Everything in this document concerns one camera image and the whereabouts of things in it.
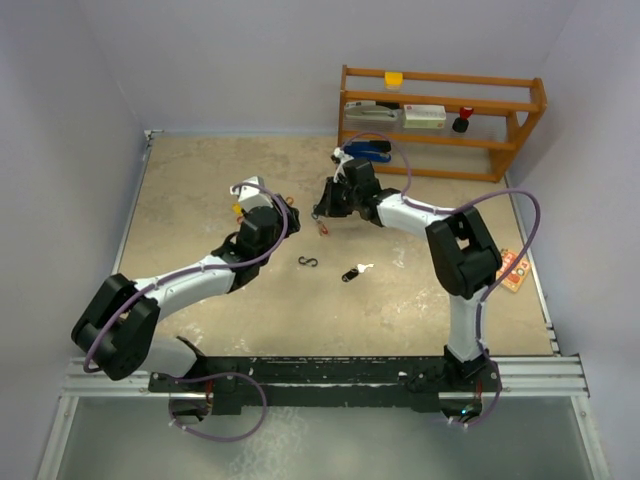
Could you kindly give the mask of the silver key red tag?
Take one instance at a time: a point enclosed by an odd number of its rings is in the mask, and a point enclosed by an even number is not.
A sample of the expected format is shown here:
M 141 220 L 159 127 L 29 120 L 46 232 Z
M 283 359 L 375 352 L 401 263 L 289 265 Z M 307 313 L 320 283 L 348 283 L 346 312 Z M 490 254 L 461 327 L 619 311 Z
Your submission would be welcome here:
M 320 227 L 322 225 L 322 221 L 320 220 L 319 216 L 312 213 L 311 214 L 311 218 L 313 219 L 313 221 L 315 222 L 316 226 Z

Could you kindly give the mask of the black S carabiner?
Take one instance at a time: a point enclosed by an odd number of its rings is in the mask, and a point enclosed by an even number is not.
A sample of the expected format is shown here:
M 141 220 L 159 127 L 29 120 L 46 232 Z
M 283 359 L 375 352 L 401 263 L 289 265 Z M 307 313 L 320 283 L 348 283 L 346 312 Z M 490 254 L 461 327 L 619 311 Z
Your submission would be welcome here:
M 300 256 L 298 258 L 298 263 L 300 265 L 304 265 L 304 266 L 310 266 L 312 268 L 315 268 L 318 266 L 318 260 L 316 258 L 307 258 L 304 256 Z

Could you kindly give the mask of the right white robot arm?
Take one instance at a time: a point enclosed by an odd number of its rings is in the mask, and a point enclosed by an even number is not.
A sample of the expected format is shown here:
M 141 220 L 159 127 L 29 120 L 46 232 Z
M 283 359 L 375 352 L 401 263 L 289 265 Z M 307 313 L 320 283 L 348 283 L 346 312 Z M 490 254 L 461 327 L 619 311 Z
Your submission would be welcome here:
M 483 307 L 501 266 L 479 211 L 442 209 L 413 202 L 397 189 L 382 188 L 366 159 L 337 151 L 332 162 L 336 170 L 326 178 L 312 215 L 344 218 L 358 213 L 378 227 L 401 230 L 427 242 L 436 278 L 449 294 L 445 380 L 456 391 L 469 390 L 488 364 Z

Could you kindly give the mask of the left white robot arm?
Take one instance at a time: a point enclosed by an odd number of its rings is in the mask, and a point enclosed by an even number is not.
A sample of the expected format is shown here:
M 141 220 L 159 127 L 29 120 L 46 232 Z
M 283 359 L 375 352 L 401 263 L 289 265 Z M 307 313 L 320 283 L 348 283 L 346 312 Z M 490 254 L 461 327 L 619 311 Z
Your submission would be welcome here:
M 238 231 L 196 263 L 138 280 L 117 273 L 102 283 L 71 332 L 85 353 L 85 372 L 117 381 L 146 370 L 169 375 L 184 392 L 202 387 L 205 355 L 182 337 L 156 338 L 157 325 L 202 300 L 245 287 L 300 229 L 298 210 L 280 195 L 242 207 Z

